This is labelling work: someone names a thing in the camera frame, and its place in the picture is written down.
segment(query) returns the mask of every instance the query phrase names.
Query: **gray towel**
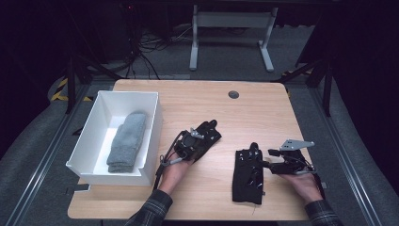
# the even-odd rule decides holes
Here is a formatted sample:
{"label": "gray towel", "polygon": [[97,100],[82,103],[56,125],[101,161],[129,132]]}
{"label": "gray towel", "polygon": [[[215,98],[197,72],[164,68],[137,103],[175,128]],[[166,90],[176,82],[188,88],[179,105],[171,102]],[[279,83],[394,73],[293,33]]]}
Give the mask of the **gray towel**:
{"label": "gray towel", "polygon": [[118,128],[106,160],[108,172],[132,172],[146,130],[146,115],[132,113]]}

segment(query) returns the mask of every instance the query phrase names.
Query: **person's left hand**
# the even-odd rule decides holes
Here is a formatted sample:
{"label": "person's left hand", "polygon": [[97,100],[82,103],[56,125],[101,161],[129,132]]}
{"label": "person's left hand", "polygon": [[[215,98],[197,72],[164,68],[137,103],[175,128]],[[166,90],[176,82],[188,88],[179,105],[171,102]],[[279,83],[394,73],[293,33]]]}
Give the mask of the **person's left hand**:
{"label": "person's left hand", "polygon": [[[174,153],[173,155],[170,156],[169,160],[174,160],[178,157],[179,156],[176,153]],[[173,192],[176,185],[180,183],[181,180],[184,178],[188,168],[193,164],[193,162],[194,160],[191,161],[183,160],[181,162],[165,167],[164,172],[162,174],[162,181],[158,189],[170,195]]]}

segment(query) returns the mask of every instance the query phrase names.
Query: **black glove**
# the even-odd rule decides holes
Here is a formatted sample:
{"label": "black glove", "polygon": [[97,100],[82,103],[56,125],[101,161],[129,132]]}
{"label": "black glove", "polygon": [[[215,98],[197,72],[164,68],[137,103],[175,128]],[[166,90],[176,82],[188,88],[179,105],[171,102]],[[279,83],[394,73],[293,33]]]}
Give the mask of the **black glove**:
{"label": "black glove", "polygon": [[258,144],[253,142],[249,150],[235,152],[234,175],[232,177],[232,200],[262,204],[263,155]]}

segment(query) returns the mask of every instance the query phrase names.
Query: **dark sleeve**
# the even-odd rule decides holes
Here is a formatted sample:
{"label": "dark sleeve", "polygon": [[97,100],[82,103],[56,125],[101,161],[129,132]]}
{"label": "dark sleeve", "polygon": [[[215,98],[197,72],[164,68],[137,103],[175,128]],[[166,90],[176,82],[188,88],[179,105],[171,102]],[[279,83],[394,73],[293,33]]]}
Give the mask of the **dark sleeve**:
{"label": "dark sleeve", "polygon": [[154,190],[138,212],[129,218],[125,226],[162,225],[172,204],[173,201],[167,193]]}
{"label": "dark sleeve", "polygon": [[311,202],[305,206],[312,226],[342,226],[338,216],[325,200]]}

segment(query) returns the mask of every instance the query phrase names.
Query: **wooden table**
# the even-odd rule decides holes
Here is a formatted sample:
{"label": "wooden table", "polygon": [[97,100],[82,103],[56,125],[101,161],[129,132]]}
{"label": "wooden table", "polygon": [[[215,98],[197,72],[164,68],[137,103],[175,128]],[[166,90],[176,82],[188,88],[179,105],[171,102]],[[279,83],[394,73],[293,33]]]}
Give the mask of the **wooden table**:
{"label": "wooden table", "polygon": [[[278,149],[287,138],[303,140],[282,84],[119,80],[114,90],[159,92],[164,123],[158,155],[167,152],[182,130],[217,120],[216,130],[222,139],[190,168],[176,188],[167,219],[308,219],[303,201],[294,189],[269,169],[264,169],[262,205],[231,200],[235,151],[248,149],[251,142],[257,142],[265,160],[281,162],[282,158],[268,155],[267,149]],[[232,90],[239,93],[237,99],[229,97]],[[302,153],[310,160],[306,149]],[[152,187],[91,186],[90,191],[75,192],[68,215],[129,218],[151,192]]]}

